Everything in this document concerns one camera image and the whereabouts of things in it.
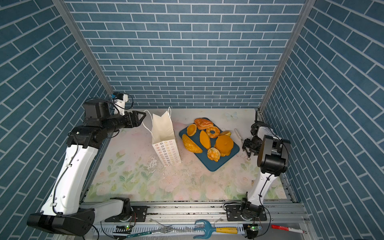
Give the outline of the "white paper bag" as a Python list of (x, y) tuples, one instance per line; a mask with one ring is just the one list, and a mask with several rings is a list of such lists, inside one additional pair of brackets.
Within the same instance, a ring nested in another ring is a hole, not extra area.
[(152, 122), (152, 129), (150, 130), (147, 128), (144, 123), (143, 126), (150, 132), (152, 136), (152, 146), (162, 164), (165, 167), (180, 164), (182, 160), (171, 120), (171, 108), (168, 107), (165, 113), (161, 116), (151, 114), (148, 110), (144, 110), (144, 113), (149, 114)]

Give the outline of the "oval orange bread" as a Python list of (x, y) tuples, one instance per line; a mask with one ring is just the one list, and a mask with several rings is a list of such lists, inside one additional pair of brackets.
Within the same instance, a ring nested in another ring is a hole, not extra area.
[(207, 150), (211, 148), (211, 139), (204, 130), (200, 132), (200, 143)]

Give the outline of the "small round orange bun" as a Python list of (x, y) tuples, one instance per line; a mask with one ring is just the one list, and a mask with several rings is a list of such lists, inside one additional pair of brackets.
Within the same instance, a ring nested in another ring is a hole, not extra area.
[(197, 132), (197, 125), (196, 124), (191, 124), (187, 127), (187, 135), (189, 137), (194, 136), (196, 132)]

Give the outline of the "braided brown pastry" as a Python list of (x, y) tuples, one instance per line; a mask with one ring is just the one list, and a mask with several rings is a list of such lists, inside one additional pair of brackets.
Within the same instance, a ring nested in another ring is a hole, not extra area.
[(211, 121), (203, 118), (195, 119), (194, 123), (197, 125), (198, 130), (205, 130), (214, 126)]

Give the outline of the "long oval yellow bread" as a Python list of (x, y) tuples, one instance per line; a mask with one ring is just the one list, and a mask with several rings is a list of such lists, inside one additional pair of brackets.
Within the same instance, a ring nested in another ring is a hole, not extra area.
[(194, 142), (192, 141), (186, 134), (182, 135), (182, 140), (185, 148), (192, 153), (200, 154), (203, 152), (203, 150)]

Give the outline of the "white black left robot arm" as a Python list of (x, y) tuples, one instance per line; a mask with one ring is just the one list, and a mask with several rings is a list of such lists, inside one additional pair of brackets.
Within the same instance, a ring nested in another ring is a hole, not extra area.
[(111, 217), (119, 217), (121, 222), (133, 218), (128, 198), (114, 198), (89, 207), (80, 204), (91, 163), (103, 141), (120, 129), (139, 127), (146, 117), (146, 113), (127, 112), (120, 106), (115, 107), (117, 114), (112, 115), (110, 104), (111, 101), (99, 98), (83, 103), (84, 123), (69, 132), (58, 179), (41, 210), (29, 215), (29, 227), (50, 234), (83, 237), (96, 228), (94, 223)]

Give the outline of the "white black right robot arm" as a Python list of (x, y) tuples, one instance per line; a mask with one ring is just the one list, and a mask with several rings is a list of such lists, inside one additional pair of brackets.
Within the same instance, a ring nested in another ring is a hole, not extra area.
[(258, 218), (265, 209), (264, 198), (272, 183), (287, 171), (291, 142), (276, 135), (273, 129), (256, 120), (251, 126), (251, 139), (245, 139), (243, 150), (250, 157), (258, 156), (257, 166), (261, 173), (253, 188), (242, 199), (240, 211), (246, 220)]

